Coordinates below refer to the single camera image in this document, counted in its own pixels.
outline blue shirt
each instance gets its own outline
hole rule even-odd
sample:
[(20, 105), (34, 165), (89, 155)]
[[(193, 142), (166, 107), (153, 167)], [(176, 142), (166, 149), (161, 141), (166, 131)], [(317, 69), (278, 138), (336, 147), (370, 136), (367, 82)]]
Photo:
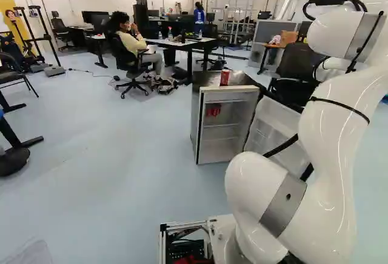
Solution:
[(197, 24), (204, 24), (205, 23), (205, 13), (204, 11), (200, 11), (197, 8), (194, 10), (194, 16), (195, 16), (195, 22)]

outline gray pants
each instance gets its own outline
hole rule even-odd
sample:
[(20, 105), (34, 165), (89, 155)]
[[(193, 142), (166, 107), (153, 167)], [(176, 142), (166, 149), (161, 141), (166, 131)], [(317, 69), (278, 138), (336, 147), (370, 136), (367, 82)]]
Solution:
[(160, 73), (162, 72), (163, 58), (159, 53), (145, 54), (142, 57), (142, 61), (143, 62), (152, 62), (153, 69), (156, 71), (157, 75), (160, 75)]

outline yellow shirt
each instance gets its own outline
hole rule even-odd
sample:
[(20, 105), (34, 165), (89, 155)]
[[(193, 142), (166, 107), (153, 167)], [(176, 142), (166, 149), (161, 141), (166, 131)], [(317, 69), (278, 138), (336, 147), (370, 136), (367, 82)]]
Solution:
[(116, 34), (120, 36), (121, 42), (124, 44), (126, 49), (136, 56), (138, 55), (139, 49), (147, 48), (147, 44), (140, 34), (136, 36), (138, 40), (136, 40), (131, 34), (124, 33), (122, 31), (117, 31)]

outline curly hair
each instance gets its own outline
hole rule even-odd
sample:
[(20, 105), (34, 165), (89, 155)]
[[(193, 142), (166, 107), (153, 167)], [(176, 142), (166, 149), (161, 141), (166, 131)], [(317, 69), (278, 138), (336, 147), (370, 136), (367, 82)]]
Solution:
[(115, 11), (110, 16), (110, 20), (106, 23), (106, 28), (110, 31), (119, 31), (120, 30), (120, 24), (125, 24), (129, 21), (129, 16), (127, 13)]

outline person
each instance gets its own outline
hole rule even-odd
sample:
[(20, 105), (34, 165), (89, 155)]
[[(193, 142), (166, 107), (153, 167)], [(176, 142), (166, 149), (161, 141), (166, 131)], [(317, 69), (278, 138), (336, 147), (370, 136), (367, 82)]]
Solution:
[(200, 2), (195, 3), (194, 17), (195, 17), (195, 32), (199, 33), (200, 30), (203, 32), (204, 24), (205, 24), (205, 13), (204, 13), (204, 7)]
[[(281, 42), (281, 36), (280, 35), (275, 35), (271, 41), (269, 41), (268, 44), (271, 44), (271, 45), (279, 45)], [(269, 50), (269, 56), (268, 56), (268, 64), (269, 65), (273, 65), (275, 64), (275, 59), (276, 59), (276, 56), (278, 54), (278, 49), (277, 48), (271, 48)]]
[[(123, 12), (113, 12), (110, 20), (106, 24), (107, 29), (114, 31), (119, 35), (121, 42), (125, 48), (132, 52), (134, 55), (138, 55), (138, 50), (146, 49), (147, 44), (139, 32), (139, 28), (135, 23), (129, 22), (129, 16)], [(134, 31), (134, 36), (129, 33), (129, 30)], [(152, 62), (153, 69), (157, 75), (160, 75), (162, 70), (163, 58), (159, 53), (144, 54), (142, 56), (142, 62)]]

